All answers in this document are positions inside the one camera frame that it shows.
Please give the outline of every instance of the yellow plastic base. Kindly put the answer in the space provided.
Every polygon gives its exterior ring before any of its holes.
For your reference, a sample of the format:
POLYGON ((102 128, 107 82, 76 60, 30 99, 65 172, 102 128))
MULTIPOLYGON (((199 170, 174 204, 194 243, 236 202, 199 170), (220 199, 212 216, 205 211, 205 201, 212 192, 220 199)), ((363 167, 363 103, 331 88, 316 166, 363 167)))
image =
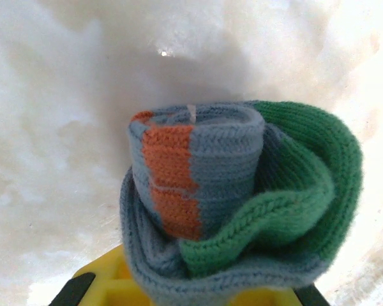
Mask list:
MULTIPOLYGON (((82 267, 75 275, 93 272, 96 277, 79 306, 153 306, 153 302, 132 280, 123 257, 122 245, 82 267)), ((293 290, 247 290, 229 306, 302 306, 293 290)))

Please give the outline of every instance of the green knit fabric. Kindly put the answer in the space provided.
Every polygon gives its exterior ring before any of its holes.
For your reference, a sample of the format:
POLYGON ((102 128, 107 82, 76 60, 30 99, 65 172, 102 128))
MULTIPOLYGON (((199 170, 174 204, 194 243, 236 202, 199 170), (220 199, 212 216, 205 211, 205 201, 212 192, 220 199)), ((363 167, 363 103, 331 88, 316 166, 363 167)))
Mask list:
POLYGON ((248 247, 279 256, 315 254, 330 263, 353 218, 361 151, 349 129, 309 105, 262 101, 254 107, 288 136, 281 135, 275 148, 264 148, 261 163, 273 154, 279 154, 279 161, 270 173, 259 173, 256 196, 214 237, 181 241, 182 257, 194 277, 226 269, 248 247))

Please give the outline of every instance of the knitted scarf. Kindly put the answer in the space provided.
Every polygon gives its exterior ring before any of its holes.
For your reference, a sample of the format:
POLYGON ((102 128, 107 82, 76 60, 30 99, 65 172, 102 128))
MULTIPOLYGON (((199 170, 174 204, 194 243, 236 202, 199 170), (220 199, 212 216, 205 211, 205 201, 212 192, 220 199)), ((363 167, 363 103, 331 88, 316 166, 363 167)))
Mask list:
POLYGON ((361 187, 357 140, 293 102, 138 113, 121 189, 126 261, 157 305, 300 288, 332 263, 361 187))

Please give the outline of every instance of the yellow object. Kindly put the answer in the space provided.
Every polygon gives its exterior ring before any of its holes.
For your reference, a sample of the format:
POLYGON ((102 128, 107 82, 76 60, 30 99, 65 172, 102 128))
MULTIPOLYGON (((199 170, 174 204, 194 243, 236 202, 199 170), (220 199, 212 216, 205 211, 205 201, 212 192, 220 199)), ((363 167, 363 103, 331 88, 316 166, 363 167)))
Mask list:
MULTIPOLYGON (((153 306, 132 280, 123 257, 122 245, 82 267, 74 277, 87 272, 96 277, 79 306, 153 306)), ((242 292, 228 306, 302 306, 293 290, 255 289, 242 292)))

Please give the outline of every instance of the knit texture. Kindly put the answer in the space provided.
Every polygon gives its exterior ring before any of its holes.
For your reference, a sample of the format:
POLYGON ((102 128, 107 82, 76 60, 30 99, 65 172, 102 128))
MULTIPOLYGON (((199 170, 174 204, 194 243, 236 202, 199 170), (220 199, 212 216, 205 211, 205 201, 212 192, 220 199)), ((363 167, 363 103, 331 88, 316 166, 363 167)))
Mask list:
POLYGON ((126 260, 158 305, 225 305, 325 272, 361 186, 359 145, 300 103, 198 105, 134 116, 121 189, 126 260))

